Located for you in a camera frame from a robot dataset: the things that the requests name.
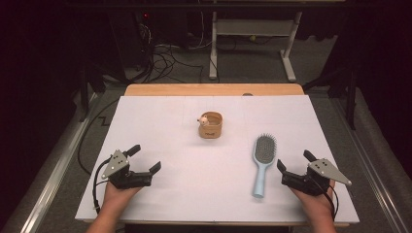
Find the table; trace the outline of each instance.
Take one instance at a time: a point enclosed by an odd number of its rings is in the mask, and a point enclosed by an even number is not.
[[[223,134],[217,140],[201,139],[196,118],[211,109],[223,114]],[[257,172],[252,151],[261,131],[275,135],[276,158],[294,173],[306,170],[305,149],[334,163],[310,100],[298,84],[134,84],[118,104],[93,174],[115,150],[140,144],[142,150],[129,158],[130,169],[144,172],[159,160],[162,169],[154,175],[152,186],[130,202],[120,218],[123,222],[305,224],[300,203],[280,184],[276,166],[266,171],[265,197],[252,196]],[[96,217],[90,183],[76,219],[92,221]],[[336,225],[359,222],[346,187],[338,183],[335,189],[340,201]],[[99,200],[103,194],[99,187]]]

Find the white paper sheet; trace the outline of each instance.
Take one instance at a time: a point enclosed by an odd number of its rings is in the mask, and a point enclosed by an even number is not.
[[[197,119],[205,112],[223,115],[219,139],[198,136]],[[263,199],[252,191],[258,167],[253,147],[262,133],[277,140],[276,160],[266,170]],[[161,161],[152,186],[131,201],[121,220],[153,222],[304,222],[297,198],[281,184],[276,167],[281,159],[288,171],[303,175],[304,150],[335,161],[308,96],[136,96],[122,97],[96,167],[115,150],[141,145],[129,158],[134,172],[147,172]],[[100,203],[104,184],[97,188]],[[92,179],[76,219],[96,217]],[[359,222],[345,185],[339,197],[336,222]]]

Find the hairbrush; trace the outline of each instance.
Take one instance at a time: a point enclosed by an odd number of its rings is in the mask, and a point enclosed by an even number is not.
[[[257,179],[254,196],[262,198],[264,195],[264,177],[266,168],[273,164],[276,153],[276,140],[270,134],[262,134],[255,143],[254,161],[257,164]]]

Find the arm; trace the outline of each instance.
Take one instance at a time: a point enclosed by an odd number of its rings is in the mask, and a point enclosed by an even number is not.
[[[104,195],[104,201],[102,209],[99,215],[91,224],[87,233],[113,233],[116,231],[116,224],[123,213],[124,209],[131,198],[142,187],[134,187],[129,189],[117,189],[110,182],[106,184],[106,191]]]
[[[334,181],[330,181],[330,186],[334,187]],[[323,195],[310,196],[296,189],[291,191],[302,202],[303,211],[308,217],[313,233],[335,233],[336,229],[331,216],[331,206]],[[332,198],[331,188],[327,190],[327,195]]]

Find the electronic equipment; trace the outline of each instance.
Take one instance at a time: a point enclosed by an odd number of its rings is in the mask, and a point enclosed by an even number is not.
[[[282,184],[312,196],[327,193],[330,179],[352,185],[351,181],[327,159],[317,159],[309,150],[305,150],[303,155],[310,163],[308,164],[307,173],[302,176],[288,172],[282,161],[278,160],[277,167],[283,174]]]
[[[93,202],[96,212],[99,214],[100,206],[96,198],[96,187],[98,186],[97,177],[100,172],[100,169],[108,164],[106,170],[103,172],[102,179],[108,179],[117,189],[128,189],[131,187],[141,187],[141,186],[150,186],[152,185],[152,177],[157,173],[160,168],[160,162],[157,162],[149,172],[145,173],[134,173],[130,171],[130,164],[127,160],[128,156],[133,156],[135,153],[140,151],[140,145],[136,145],[128,151],[121,152],[116,150],[110,158],[103,161],[96,170],[94,174],[93,182]]]

